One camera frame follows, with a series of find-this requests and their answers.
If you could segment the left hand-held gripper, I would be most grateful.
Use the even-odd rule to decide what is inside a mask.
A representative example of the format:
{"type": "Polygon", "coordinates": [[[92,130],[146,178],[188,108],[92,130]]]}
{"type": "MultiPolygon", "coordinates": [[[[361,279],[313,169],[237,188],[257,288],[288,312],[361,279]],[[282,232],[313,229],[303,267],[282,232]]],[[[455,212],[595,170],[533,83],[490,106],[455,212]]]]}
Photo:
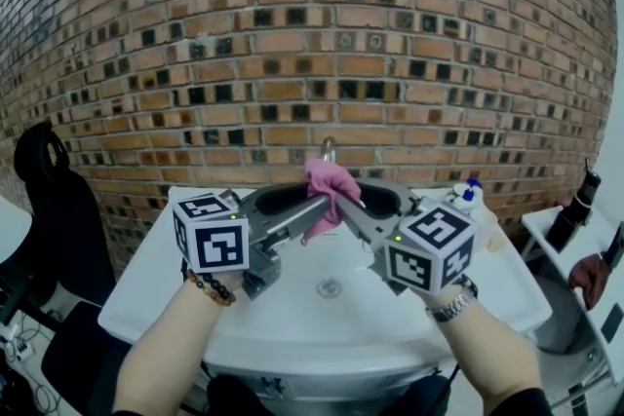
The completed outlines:
{"type": "Polygon", "coordinates": [[[175,241],[187,268],[207,276],[241,271],[257,298],[281,277],[277,248],[317,224],[328,195],[308,197],[304,183],[267,186],[246,195],[232,189],[175,188],[175,241]]]}

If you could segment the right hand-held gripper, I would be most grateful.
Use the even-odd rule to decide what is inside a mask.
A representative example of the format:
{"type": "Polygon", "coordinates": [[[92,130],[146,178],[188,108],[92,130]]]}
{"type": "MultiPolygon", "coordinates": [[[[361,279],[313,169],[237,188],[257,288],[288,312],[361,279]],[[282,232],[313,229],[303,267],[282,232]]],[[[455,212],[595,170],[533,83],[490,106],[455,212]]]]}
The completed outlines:
{"type": "Polygon", "coordinates": [[[406,288],[437,294],[463,275],[478,233],[473,218],[444,201],[423,197],[417,202],[401,183],[362,178],[357,185],[361,201],[338,194],[337,212],[369,246],[370,268],[396,294],[406,288]],[[393,215],[404,217],[390,230],[393,215]]]}

